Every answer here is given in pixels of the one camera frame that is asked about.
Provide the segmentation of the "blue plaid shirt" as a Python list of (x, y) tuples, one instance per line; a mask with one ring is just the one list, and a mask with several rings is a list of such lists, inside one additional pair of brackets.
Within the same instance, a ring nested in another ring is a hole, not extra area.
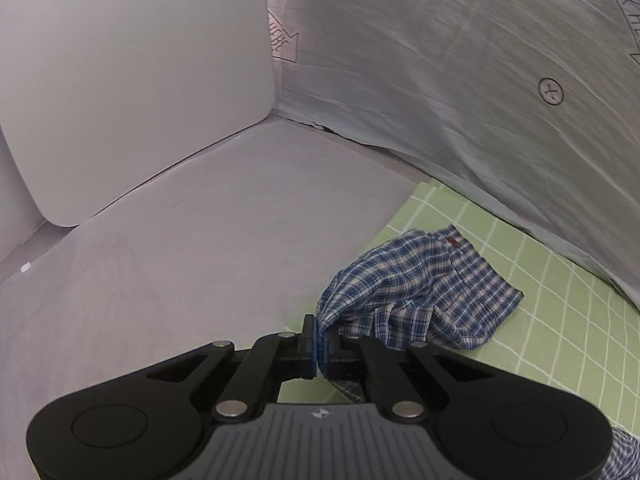
[(637, 478), (638, 440), (593, 404), (469, 358), (523, 297), (454, 226), (410, 230), (322, 292), (319, 366), (380, 412), (383, 460), (427, 478)]

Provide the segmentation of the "grey printed backdrop sheet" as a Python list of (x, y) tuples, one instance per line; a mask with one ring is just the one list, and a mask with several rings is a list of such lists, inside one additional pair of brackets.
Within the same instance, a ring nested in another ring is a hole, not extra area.
[(268, 0), (280, 116), (639, 296), (639, 0)]

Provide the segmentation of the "white rounded board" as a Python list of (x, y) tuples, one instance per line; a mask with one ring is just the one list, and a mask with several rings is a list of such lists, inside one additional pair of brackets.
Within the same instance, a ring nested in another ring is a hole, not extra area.
[(1, 0), (1, 129), (57, 226), (261, 122), (273, 101), (266, 0)]

